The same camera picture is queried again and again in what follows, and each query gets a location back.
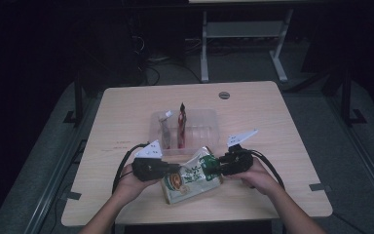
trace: person's right hand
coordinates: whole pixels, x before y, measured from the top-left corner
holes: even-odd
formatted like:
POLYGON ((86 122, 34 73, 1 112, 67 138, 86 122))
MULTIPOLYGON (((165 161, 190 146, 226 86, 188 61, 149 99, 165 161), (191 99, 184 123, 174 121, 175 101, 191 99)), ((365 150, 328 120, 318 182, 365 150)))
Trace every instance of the person's right hand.
POLYGON ((253 166, 244 173, 228 175, 229 178, 240 178, 249 187, 255 187, 260 193, 266 195, 275 186, 279 185, 266 171, 257 158, 253 158, 253 166))

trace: dark background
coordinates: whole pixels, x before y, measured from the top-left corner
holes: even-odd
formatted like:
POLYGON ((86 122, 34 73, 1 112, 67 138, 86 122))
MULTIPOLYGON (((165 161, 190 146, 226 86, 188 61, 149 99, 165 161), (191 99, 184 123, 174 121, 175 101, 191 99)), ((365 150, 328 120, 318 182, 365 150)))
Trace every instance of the dark background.
MULTIPOLYGON (((138 85, 142 58, 132 52, 132 33, 142 32, 153 47, 179 59, 184 37, 200 36, 198 12, 143 13, 144 27, 134 27, 126 15, 66 11, 59 3, 74 2, 0 1, 0 206, 59 96, 78 74, 89 94, 138 85)), ((306 71, 348 59, 354 80, 374 99, 374 1, 296 10, 287 40, 301 38, 312 42, 306 71)))

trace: clear plastic box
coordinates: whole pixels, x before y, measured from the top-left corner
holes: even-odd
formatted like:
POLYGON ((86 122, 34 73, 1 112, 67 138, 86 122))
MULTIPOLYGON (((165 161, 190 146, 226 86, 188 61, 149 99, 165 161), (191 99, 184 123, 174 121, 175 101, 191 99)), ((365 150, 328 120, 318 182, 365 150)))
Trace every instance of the clear plastic box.
POLYGON ((167 119, 170 132, 169 149, 164 149, 159 117, 167 111, 168 110, 157 111, 151 115, 149 133, 150 142, 156 139, 160 142, 164 156, 193 155, 203 146, 211 148, 218 144, 220 135, 218 132, 217 114, 215 110, 186 109, 185 147, 178 148, 177 132, 179 110, 172 110, 172 116, 167 119))

